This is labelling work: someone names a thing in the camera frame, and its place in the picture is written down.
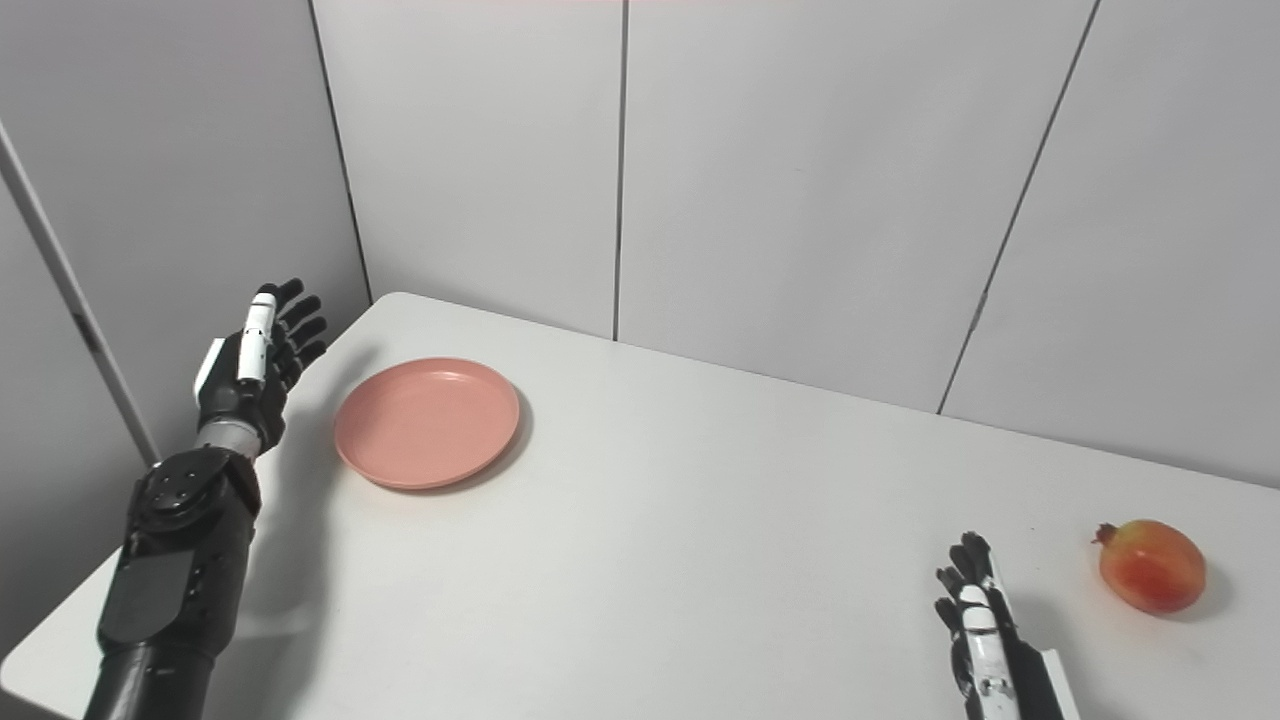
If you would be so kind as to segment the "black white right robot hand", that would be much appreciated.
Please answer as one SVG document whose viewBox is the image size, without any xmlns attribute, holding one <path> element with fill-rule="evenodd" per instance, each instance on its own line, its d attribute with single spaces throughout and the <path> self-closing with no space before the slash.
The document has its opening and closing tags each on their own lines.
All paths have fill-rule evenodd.
<svg viewBox="0 0 1280 720">
<path fill-rule="evenodd" d="M 968 719 L 1079 719 L 1060 655 L 1027 642 L 988 541 L 968 530 L 936 570 L 934 611 L 950 637 L 950 667 Z"/>
</svg>

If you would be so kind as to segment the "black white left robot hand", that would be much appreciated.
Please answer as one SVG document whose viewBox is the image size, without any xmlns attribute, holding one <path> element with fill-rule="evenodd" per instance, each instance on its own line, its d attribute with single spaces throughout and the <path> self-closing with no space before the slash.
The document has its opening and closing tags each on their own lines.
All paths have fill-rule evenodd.
<svg viewBox="0 0 1280 720">
<path fill-rule="evenodd" d="M 280 442 L 288 393 L 326 352 L 321 309 L 300 278 L 257 290 L 243 325 L 215 340 L 200 366 L 197 447 L 253 460 Z"/>
</svg>

